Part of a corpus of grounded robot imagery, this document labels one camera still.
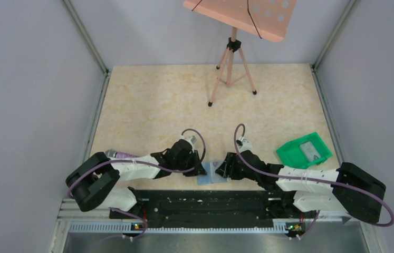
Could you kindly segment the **beige card holder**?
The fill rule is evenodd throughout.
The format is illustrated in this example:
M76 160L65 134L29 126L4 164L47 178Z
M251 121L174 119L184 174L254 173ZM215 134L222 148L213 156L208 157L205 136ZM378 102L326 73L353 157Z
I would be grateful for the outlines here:
M203 162L201 165L203 166L206 175L197 176L197 184L199 186L228 182L228 178L223 178L222 176L215 173L216 169L223 165L222 161Z

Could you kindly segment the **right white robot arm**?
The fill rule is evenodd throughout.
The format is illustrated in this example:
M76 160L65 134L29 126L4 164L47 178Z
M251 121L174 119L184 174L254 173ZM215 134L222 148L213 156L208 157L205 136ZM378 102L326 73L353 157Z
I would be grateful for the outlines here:
M337 169L297 169L265 163L250 150L229 152L216 174L232 180L250 179L267 191L281 191L282 209L289 217L301 212L338 211L366 222L380 220L386 185L350 162Z

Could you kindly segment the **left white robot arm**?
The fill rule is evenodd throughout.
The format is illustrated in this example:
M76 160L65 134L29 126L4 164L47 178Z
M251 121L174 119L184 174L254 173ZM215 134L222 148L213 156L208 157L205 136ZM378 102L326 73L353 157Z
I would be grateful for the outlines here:
M97 152L75 169L65 180L68 193L82 212L96 208L117 208L128 217L142 212L142 203L134 189L118 188L120 182L160 179L173 173L186 177L205 175L194 142L181 138L171 148L143 157L123 158Z

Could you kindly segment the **card in green bin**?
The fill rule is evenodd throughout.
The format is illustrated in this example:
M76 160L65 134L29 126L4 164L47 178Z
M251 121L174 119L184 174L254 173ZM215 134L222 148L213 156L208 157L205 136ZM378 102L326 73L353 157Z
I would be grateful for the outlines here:
M306 142L300 145L300 149L308 162L313 162L322 158L312 142Z

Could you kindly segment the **green plastic bin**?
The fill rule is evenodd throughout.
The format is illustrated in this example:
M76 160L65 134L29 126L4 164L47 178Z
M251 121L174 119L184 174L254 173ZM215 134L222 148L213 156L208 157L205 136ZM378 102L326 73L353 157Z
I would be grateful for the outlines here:
M298 169L320 165L332 157L332 152L317 132L287 142L276 153L284 165Z

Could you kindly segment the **purple glitter microphone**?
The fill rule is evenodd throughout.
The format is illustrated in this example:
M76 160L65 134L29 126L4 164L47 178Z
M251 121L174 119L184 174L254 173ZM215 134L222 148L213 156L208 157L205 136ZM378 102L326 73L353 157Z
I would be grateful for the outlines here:
M131 159L131 158L137 158L136 155L129 154L129 153L124 153L124 152L121 152L121 151L117 151L117 150L115 150L115 149L106 150L104 153L105 153L105 155L106 155L107 157L116 158L116 159Z

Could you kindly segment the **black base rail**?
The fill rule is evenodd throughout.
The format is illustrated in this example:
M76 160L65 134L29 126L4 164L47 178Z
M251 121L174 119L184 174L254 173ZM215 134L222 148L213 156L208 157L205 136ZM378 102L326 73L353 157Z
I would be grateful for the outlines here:
M287 193L264 190L136 190L141 199L129 212L153 228L272 228L279 219L308 221Z

